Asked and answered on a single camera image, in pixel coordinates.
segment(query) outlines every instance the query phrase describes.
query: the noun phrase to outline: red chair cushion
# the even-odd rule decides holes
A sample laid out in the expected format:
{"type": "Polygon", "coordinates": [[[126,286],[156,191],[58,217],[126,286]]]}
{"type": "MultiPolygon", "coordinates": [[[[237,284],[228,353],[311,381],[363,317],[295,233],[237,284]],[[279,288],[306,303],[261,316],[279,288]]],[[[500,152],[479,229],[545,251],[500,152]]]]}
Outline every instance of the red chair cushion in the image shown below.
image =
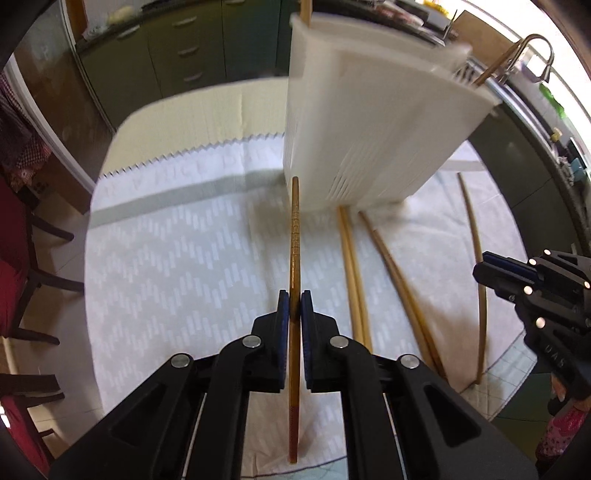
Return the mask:
{"type": "Polygon", "coordinates": [[[0,258],[17,271],[28,272],[27,209],[1,178],[0,258]]]}
{"type": "Polygon", "coordinates": [[[0,399],[4,407],[4,413],[10,422],[8,431],[15,443],[22,450],[29,461],[37,469],[47,476],[49,467],[53,461],[51,452],[45,445],[43,438],[39,435],[33,419],[27,409],[21,405],[17,395],[6,395],[0,399]]]}
{"type": "Polygon", "coordinates": [[[17,271],[0,258],[0,335],[8,337],[14,311],[27,282],[27,273],[17,271]]]}

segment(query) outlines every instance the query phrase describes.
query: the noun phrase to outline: table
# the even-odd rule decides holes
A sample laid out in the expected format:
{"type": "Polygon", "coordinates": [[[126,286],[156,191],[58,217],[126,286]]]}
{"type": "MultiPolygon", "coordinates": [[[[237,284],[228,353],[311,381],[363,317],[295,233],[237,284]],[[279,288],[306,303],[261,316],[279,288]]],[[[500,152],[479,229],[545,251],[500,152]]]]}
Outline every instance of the table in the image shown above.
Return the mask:
{"type": "MultiPolygon", "coordinates": [[[[172,354],[218,353],[275,309],[288,283],[286,88],[285,79],[270,79],[197,90],[150,105],[121,126],[93,196],[86,246],[87,322],[105,411],[172,354]]],[[[465,179],[483,248],[523,260],[517,228],[488,172],[465,179]]],[[[454,172],[440,170],[403,204],[368,214],[434,326],[451,385],[492,418],[535,356],[523,345],[512,306],[489,295],[488,370],[481,385],[470,387],[478,296],[454,172]]],[[[375,353],[418,353],[381,259],[353,220],[375,353]]],[[[315,309],[350,336],[335,212],[303,214],[301,229],[302,287],[312,291],[315,309]]],[[[302,390],[296,467],[309,468],[306,478],[326,470],[345,478],[339,397],[302,390]]],[[[286,412],[286,392],[252,394],[243,475],[294,469],[287,463],[286,412]]]]}

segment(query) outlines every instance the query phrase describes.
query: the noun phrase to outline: doorframe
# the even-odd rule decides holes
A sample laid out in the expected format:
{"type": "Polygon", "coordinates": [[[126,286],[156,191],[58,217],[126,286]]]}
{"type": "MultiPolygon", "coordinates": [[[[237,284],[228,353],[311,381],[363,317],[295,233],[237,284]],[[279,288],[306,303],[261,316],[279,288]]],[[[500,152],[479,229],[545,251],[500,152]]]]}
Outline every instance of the doorframe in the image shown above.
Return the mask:
{"type": "Polygon", "coordinates": [[[89,193],[92,193],[96,187],[94,180],[82,169],[80,164],[68,151],[66,146],[62,143],[60,138],[51,128],[51,125],[47,122],[46,118],[41,113],[41,110],[37,106],[35,99],[33,98],[25,79],[22,77],[21,71],[18,68],[17,60],[14,54],[10,56],[4,72],[8,78],[8,81],[12,87],[12,90],[16,94],[17,98],[21,102],[21,106],[25,110],[31,124],[37,130],[39,136],[43,141],[49,145],[54,155],[58,160],[65,166],[72,176],[85,188],[89,193]]]}

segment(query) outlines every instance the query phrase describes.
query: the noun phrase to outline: white plastic container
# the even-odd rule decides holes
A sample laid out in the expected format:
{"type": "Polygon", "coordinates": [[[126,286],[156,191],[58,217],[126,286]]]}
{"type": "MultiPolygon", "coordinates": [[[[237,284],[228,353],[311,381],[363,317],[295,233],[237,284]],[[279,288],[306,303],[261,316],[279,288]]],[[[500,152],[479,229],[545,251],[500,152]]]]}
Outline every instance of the white plastic container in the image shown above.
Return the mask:
{"type": "Polygon", "coordinates": [[[291,24],[283,162],[302,210],[404,199],[499,103],[453,79],[469,47],[333,15],[291,24]]]}

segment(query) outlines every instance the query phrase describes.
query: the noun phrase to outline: green cabinet door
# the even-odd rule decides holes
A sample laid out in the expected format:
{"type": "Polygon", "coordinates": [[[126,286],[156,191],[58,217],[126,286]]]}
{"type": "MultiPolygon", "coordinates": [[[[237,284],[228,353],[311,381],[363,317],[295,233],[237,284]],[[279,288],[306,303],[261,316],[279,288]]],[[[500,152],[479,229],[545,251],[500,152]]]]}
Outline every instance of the green cabinet door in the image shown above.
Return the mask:
{"type": "Polygon", "coordinates": [[[280,7],[279,0],[222,0],[228,81],[275,73],[280,7]]]}
{"type": "Polygon", "coordinates": [[[283,75],[290,72],[291,25],[290,16],[300,11],[300,0],[281,0],[279,35],[277,38],[277,71],[283,75]]]}
{"type": "Polygon", "coordinates": [[[136,25],[81,55],[93,90],[113,127],[162,98],[142,26],[136,25]]]}

